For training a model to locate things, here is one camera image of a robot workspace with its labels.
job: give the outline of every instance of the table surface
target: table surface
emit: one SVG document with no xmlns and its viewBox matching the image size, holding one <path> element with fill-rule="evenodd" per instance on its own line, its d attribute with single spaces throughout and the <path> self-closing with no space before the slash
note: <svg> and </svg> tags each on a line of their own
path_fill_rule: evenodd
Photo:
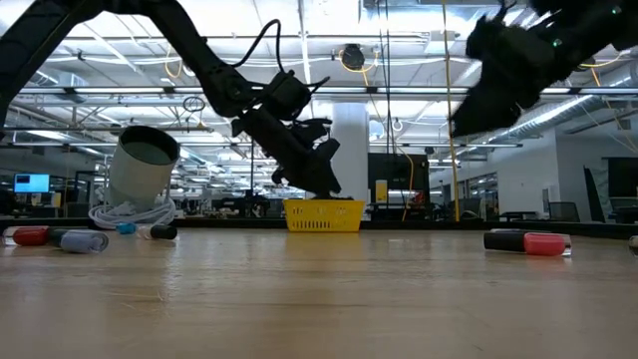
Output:
<svg viewBox="0 0 638 359">
<path fill-rule="evenodd" d="M 636 358 L 638 259 L 480 232 L 181 230 L 98 255 L 0 248 L 3 358 Z"/>
</svg>

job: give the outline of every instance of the yellow basket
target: yellow basket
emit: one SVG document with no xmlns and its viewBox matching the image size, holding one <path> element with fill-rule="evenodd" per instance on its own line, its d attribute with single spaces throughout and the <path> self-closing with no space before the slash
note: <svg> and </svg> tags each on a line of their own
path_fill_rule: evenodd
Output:
<svg viewBox="0 0 638 359">
<path fill-rule="evenodd" d="M 365 202 L 337 199 L 286 199 L 288 229 L 295 232 L 359 231 Z"/>
</svg>

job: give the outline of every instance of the pillar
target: pillar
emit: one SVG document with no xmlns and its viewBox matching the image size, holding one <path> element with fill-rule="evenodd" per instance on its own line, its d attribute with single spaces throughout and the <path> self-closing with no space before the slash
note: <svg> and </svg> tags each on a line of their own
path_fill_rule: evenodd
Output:
<svg viewBox="0 0 638 359">
<path fill-rule="evenodd" d="M 365 103 L 335 103 L 332 138 L 341 147 L 332 169 L 341 184 L 340 196 L 368 201 L 368 110 Z"/>
</svg>

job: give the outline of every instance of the monitor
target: monitor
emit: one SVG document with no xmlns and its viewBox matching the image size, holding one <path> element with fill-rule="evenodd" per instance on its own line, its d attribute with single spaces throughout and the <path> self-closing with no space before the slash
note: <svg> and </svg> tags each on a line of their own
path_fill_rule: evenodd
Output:
<svg viewBox="0 0 638 359">
<path fill-rule="evenodd" d="M 49 191 L 49 175 L 16 175 L 13 185 L 16 193 L 45 193 Z"/>
</svg>

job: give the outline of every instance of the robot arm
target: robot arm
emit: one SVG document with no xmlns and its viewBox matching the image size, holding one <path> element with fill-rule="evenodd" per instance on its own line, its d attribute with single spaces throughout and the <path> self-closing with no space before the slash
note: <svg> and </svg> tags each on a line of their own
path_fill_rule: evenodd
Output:
<svg viewBox="0 0 638 359">
<path fill-rule="evenodd" d="M 236 118 L 233 135 L 246 132 L 279 162 L 277 180 L 286 178 L 322 196 L 341 190 L 330 167 L 339 143 L 331 139 L 313 149 L 321 131 L 293 121 L 310 102 L 310 89 L 293 72 L 280 72 L 269 85 L 254 90 L 206 46 L 177 0 L 36 0 L 0 39 L 0 128 L 10 102 L 73 27 L 103 11 L 148 16 L 195 72 L 213 109 Z"/>
<path fill-rule="evenodd" d="M 543 89 L 567 79 L 609 44 L 619 51 L 638 44 L 636 0 L 530 3 L 538 15 L 550 16 L 526 30 L 505 26 L 504 13 L 483 17 L 470 34 L 467 54 L 483 66 L 477 85 L 452 117 L 455 137 L 511 127 Z"/>
</svg>

